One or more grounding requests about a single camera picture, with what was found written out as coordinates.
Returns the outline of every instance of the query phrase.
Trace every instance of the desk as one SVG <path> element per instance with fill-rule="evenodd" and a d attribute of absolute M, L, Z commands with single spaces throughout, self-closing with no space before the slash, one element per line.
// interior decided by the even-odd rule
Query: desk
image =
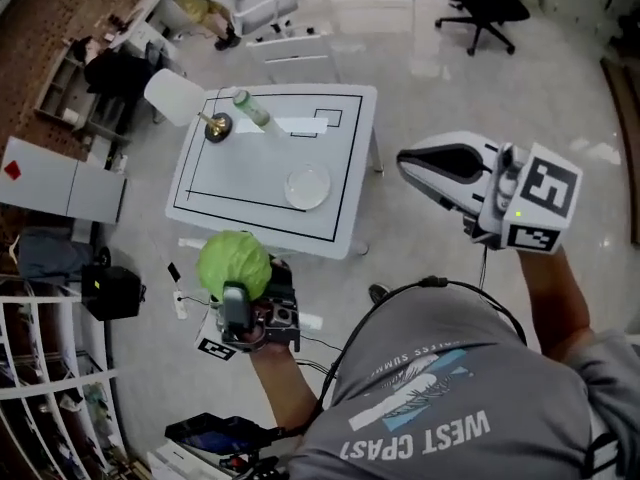
<path fill-rule="evenodd" d="M 160 30 L 149 23 L 154 14 L 161 14 L 161 20 L 164 25 L 170 29 L 177 29 L 188 23 L 186 14 L 183 19 L 176 18 L 176 14 L 181 13 L 178 7 L 171 0 L 140 0 L 135 6 L 128 21 L 133 17 L 133 21 L 122 33 L 116 34 L 113 41 L 109 45 L 111 49 L 118 49 L 125 46 L 131 53 L 144 57 L 147 43 L 162 43 L 165 56 L 169 59 L 170 69 L 176 72 L 182 72 L 180 65 L 180 52 L 176 46 L 162 35 Z"/>
<path fill-rule="evenodd" d="M 335 84 L 247 89 L 276 119 L 290 118 L 291 123 L 297 118 L 293 121 L 302 124 L 280 137 L 253 131 L 253 123 L 233 105 L 233 90 L 209 92 L 204 113 L 226 112 L 233 131 L 213 144 L 204 137 L 204 122 L 191 124 L 167 217 L 215 230 L 247 230 L 267 246 L 344 258 L 370 147 L 377 170 L 382 168 L 373 135 L 377 90 Z M 284 185 L 289 173 L 307 162 L 327 169 L 331 191 L 320 206 L 304 211 L 287 202 Z"/>

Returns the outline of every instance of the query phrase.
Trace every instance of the white floor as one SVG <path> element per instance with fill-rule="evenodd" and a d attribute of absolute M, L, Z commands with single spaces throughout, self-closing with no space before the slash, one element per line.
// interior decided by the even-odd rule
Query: white floor
<path fill-rule="evenodd" d="M 375 126 L 387 164 L 384 178 L 371 173 L 365 180 L 356 228 L 371 243 L 367 256 L 291 259 L 300 306 L 324 317 L 326 341 L 344 342 L 370 306 L 366 288 L 374 281 L 397 286 L 438 274 L 477 283 L 482 249 L 463 235 L 460 215 L 405 184 L 394 166 L 402 147 L 453 130 L 524 147 L 537 141 L 584 169 L 566 249 L 595 328 L 627 327 L 640 311 L 640 254 L 629 243 L 624 152 L 596 54 L 539 13 L 505 26 L 518 48 L 513 57 L 484 35 L 471 58 L 468 27 L 434 28 L 437 17 L 457 13 L 447 0 L 299 3 L 297 23 L 333 34 L 344 81 L 378 88 Z M 180 46 L 190 78 L 205 88 L 266 83 L 242 45 L 220 54 L 213 41 L 193 36 Z M 167 122 L 140 127 L 126 151 L 120 223 L 107 233 L 115 261 L 139 272 L 148 288 L 138 318 L 113 323 L 121 418 L 140 453 L 162 443 L 167 424 L 205 411 L 273 423 L 246 357 L 225 363 L 195 350 L 204 307 L 188 302 L 189 318 L 176 318 L 167 265 L 176 264 L 183 288 L 197 288 L 197 251 L 178 247 L 178 239 L 211 234 L 164 216 L 185 132 Z M 512 309 L 535 342 L 513 252 L 490 254 L 485 289 Z M 300 354 L 327 366 L 335 355 L 309 342 Z M 308 375 L 318 387 L 320 374 Z"/>

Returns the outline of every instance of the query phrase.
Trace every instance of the white shelf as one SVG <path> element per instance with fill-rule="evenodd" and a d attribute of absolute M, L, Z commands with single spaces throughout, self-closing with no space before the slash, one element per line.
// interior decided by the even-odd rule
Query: white shelf
<path fill-rule="evenodd" d="M 47 371 L 47 361 L 44 356 L 44 347 L 42 346 L 42 335 L 40 332 L 40 313 L 38 305 L 34 303 L 24 303 L 23 306 L 29 308 L 29 345 L 31 347 L 31 355 L 35 360 L 36 374 L 40 383 L 49 382 L 49 372 Z"/>
<path fill-rule="evenodd" d="M 55 320 L 58 352 L 62 355 L 65 366 L 73 376 L 80 377 L 73 331 L 73 304 L 68 301 L 61 302 L 56 308 Z"/>
<path fill-rule="evenodd" d="M 107 371 L 107 344 L 104 332 L 104 322 L 97 320 L 89 311 L 82 309 L 80 312 L 80 328 L 82 335 L 82 347 L 102 369 Z"/>
<path fill-rule="evenodd" d="M 11 437 L 13 444 L 15 445 L 15 447 L 18 449 L 18 451 L 20 452 L 20 455 L 22 455 L 22 458 L 24 459 L 24 461 L 27 463 L 27 465 L 29 466 L 29 468 L 31 469 L 31 471 L 33 472 L 33 474 L 35 475 L 35 477 L 38 480 L 43 480 L 42 476 L 40 475 L 40 472 L 35 468 L 35 466 L 33 465 L 33 463 L 31 462 L 31 460 L 29 459 L 29 457 L 27 456 L 27 454 L 24 452 L 24 450 L 22 449 L 22 446 L 20 445 L 20 441 L 18 441 L 18 438 L 16 437 L 16 435 L 13 433 L 13 430 L 11 428 L 11 425 L 9 425 L 9 422 L 7 421 L 7 418 L 4 415 L 4 411 L 2 410 L 2 408 L 0 408 L 0 420 L 2 421 L 2 424 L 4 425 L 4 427 L 7 429 L 7 433 L 9 434 L 9 437 Z"/>
<path fill-rule="evenodd" d="M 13 384 L 15 385 L 14 387 L 0 388 L 0 401 L 21 401 L 29 426 L 32 428 L 35 437 L 40 441 L 52 467 L 62 480 L 74 480 L 74 478 L 65 477 L 62 472 L 62 468 L 65 466 L 62 463 L 58 464 L 54 459 L 54 457 L 58 457 L 60 451 L 57 449 L 50 450 L 46 443 L 49 442 L 53 446 L 53 441 L 49 439 L 48 434 L 44 436 L 46 438 L 45 441 L 42 435 L 45 428 L 48 428 L 49 431 L 54 431 L 53 427 L 51 427 L 53 423 L 58 428 L 58 439 L 62 436 L 66 448 L 71 452 L 71 459 L 77 466 L 73 468 L 73 476 L 78 476 L 78 480 L 93 480 L 90 472 L 94 475 L 97 474 L 98 466 L 103 473 L 108 474 L 113 471 L 113 466 L 106 459 L 106 447 L 115 446 L 125 457 L 126 451 L 117 422 L 113 393 L 109 384 L 110 379 L 117 375 L 117 371 L 108 369 L 104 323 L 96 320 L 81 305 L 81 297 L 76 294 L 66 296 L 67 291 L 59 289 L 51 295 L 51 291 L 42 285 L 34 285 L 32 288 L 28 283 L 25 283 L 24 286 L 27 296 L 0 296 L 0 348 L 4 347 L 7 356 L 8 368 L 5 368 L 6 374 L 10 374 L 13 377 Z M 10 313 L 7 312 L 7 305 L 11 305 Z M 29 364 L 33 365 L 39 372 L 37 383 L 35 383 L 35 376 L 29 374 L 27 370 L 23 370 L 20 363 L 16 363 L 14 352 L 11 350 L 7 331 L 7 315 L 11 318 L 9 323 L 13 330 L 14 319 L 17 318 L 15 314 L 16 305 L 23 305 L 29 310 L 25 318 L 25 321 L 27 321 L 26 327 L 28 328 L 29 348 L 33 358 Z M 46 334 L 44 342 L 41 332 L 42 326 L 44 326 Z M 50 330 L 51 332 L 55 330 L 55 348 L 49 344 Z M 48 347 L 46 351 L 49 354 L 53 352 L 58 354 L 55 363 L 52 362 L 51 355 L 48 357 L 45 355 L 45 344 Z M 21 347 L 19 353 L 26 354 L 27 352 L 26 349 L 23 350 Z M 26 384 L 24 379 L 21 380 L 18 372 L 22 372 L 23 375 L 29 374 L 26 378 L 30 384 Z M 102 421 L 92 414 L 92 408 L 86 401 L 85 388 L 92 384 L 97 384 L 101 388 L 100 398 L 104 405 L 101 403 L 96 410 L 99 411 L 97 416 Z M 74 419 L 61 412 L 57 403 L 61 396 L 58 395 L 56 397 L 55 395 L 55 393 L 71 389 L 77 390 L 83 398 L 79 403 L 79 411 L 73 413 Z M 33 411 L 36 409 L 34 400 L 31 397 L 36 396 L 44 396 L 46 399 L 50 413 L 47 414 L 46 420 L 42 419 L 39 414 L 35 414 L 37 418 L 34 418 Z M 8 422 L 5 421 L 6 418 L 3 417 L 2 420 L 11 432 Z M 42 429 L 38 428 L 38 423 L 36 422 L 44 425 Z M 44 478 L 47 475 L 44 472 L 37 471 L 33 463 L 29 461 L 28 456 L 17 441 L 16 434 L 11 432 L 10 435 L 38 480 L 48 480 Z M 85 455 L 92 458 L 93 462 L 91 464 L 86 462 L 88 459 Z M 96 469 L 93 468 L 93 463 L 96 463 Z"/>
<path fill-rule="evenodd" d="M 24 412 L 27 413 L 27 419 L 29 420 L 29 426 L 31 427 L 31 430 L 33 430 L 33 432 L 37 436 L 38 440 L 40 441 L 40 444 L 42 445 L 42 449 L 44 450 L 44 453 L 47 455 L 47 458 L 49 459 L 49 462 L 51 462 L 51 464 L 53 465 L 53 468 L 56 470 L 56 473 L 58 473 L 58 475 L 60 475 L 60 478 L 62 478 L 62 480 L 73 480 L 73 479 L 68 479 L 62 473 L 62 470 L 60 469 L 60 466 L 58 466 L 58 463 L 53 458 L 53 455 L 51 455 L 51 451 L 49 450 L 49 447 L 47 446 L 47 443 L 45 443 L 44 438 L 42 437 L 42 434 L 40 433 L 40 430 L 38 429 L 38 425 L 36 425 L 36 420 L 33 418 L 33 414 L 31 414 L 31 409 L 29 409 L 29 404 L 27 403 L 27 401 L 24 398 L 21 398 L 21 401 L 22 401 L 22 405 L 24 406 Z"/>

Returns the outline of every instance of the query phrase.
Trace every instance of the person's arm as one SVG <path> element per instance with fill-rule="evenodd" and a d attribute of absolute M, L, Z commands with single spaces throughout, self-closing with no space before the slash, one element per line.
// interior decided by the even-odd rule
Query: person's arm
<path fill-rule="evenodd" d="M 251 354 L 278 427 L 292 430 L 307 423 L 318 399 L 288 348 L 269 344 Z"/>
<path fill-rule="evenodd" d="M 518 255 L 542 353 L 563 361 L 570 348 L 593 340 L 587 303 L 564 249 L 554 255 L 522 251 Z"/>

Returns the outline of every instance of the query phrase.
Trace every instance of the gray t-shirt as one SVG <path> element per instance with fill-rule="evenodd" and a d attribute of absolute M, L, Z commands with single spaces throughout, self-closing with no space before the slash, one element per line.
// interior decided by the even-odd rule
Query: gray t-shirt
<path fill-rule="evenodd" d="M 331 408 L 305 435 L 289 473 L 292 480 L 578 479 L 590 403 L 620 440 L 627 478 L 637 478 L 640 359 L 609 333 L 569 366 L 524 347 L 470 292 L 407 290 L 363 327 Z"/>

